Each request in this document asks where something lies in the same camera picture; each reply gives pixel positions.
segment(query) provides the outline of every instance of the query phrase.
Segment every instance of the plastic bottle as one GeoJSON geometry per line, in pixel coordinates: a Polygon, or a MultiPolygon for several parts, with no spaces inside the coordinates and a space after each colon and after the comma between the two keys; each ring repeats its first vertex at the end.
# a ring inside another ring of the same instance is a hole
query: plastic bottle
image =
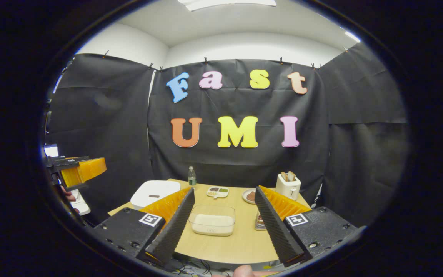
{"type": "Polygon", "coordinates": [[[196,186],[196,173],[194,172],[194,168],[192,167],[192,165],[189,167],[188,181],[189,181],[189,186],[195,188],[195,186],[196,186]]]}

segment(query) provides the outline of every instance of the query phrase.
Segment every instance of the clear plastic box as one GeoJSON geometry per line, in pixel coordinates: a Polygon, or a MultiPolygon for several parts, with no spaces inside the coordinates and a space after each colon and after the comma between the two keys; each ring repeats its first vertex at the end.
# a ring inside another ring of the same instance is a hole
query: clear plastic box
{"type": "Polygon", "coordinates": [[[223,206],[197,205],[189,216],[192,231],[202,235],[231,235],[235,209],[223,206]]]}

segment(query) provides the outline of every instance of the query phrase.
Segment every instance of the white wall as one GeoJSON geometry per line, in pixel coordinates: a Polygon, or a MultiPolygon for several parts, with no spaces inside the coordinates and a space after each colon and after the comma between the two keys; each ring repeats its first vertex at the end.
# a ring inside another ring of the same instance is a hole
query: white wall
{"type": "Polygon", "coordinates": [[[169,47],[136,28],[114,23],[92,37],[76,54],[105,54],[158,68],[165,62],[169,47]]]}
{"type": "Polygon", "coordinates": [[[299,63],[316,67],[324,65],[343,51],[326,44],[276,33],[229,33],[191,40],[171,47],[164,68],[209,60],[258,58],[299,63]]]}

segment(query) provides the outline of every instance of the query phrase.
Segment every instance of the table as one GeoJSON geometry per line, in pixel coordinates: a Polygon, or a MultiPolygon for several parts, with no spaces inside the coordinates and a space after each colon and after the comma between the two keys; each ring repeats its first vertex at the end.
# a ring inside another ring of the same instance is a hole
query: table
{"type": "MultiPolygon", "coordinates": [[[[187,181],[169,179],[181,184],[181,189],[188,187],[187,181]]],[[[230,264],[251,264],[278,260],[268,231],[256,231],[254,229],[257,206],[242,199],[242,193],[249,188],[229,187],[230,191],[226,198],[209,197],[206,191],[210,185],[197,184],[195,189],[196,205],[220,205],[235,209],[235,226],[233,234],[228,237],[215,237],[212,235],[200,235],[192,231],[190,223],[186,227],[177,244],[175,251],[194,258],[230,264]]],[[[299,194],[297,202],[309,207],[309,204],[299,194]]],[[[128,202],[109,212],[113,215],[121,209],[129,207],[128,202]]]]}

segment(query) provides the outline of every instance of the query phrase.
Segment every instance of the human hand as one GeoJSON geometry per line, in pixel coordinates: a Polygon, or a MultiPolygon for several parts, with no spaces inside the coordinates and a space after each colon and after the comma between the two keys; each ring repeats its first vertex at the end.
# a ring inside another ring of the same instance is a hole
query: human hand
{"type": "MultiPolygon", "coordinates": [[[[250,265],[239,266],[233,272],[233,277],[263,277],[276,274],[279,271],[253,271],[250,265]]],[[[223,277],[222,275],[213,275],[212,277],[223,277]]]]}
{"type": "MultiPolygon", "coordinates": [[[[73,196],[73,194],[70,191],[66,191],[63,186],[61,186],[61,189],[63,190],[63,193],[65,193],[66,199],[70,202],[75,202],[76,198],[73,196]]],[[[74,208],[75,212],[77,214],[80,214],[80,211],[77,208],[74,208]]]]}

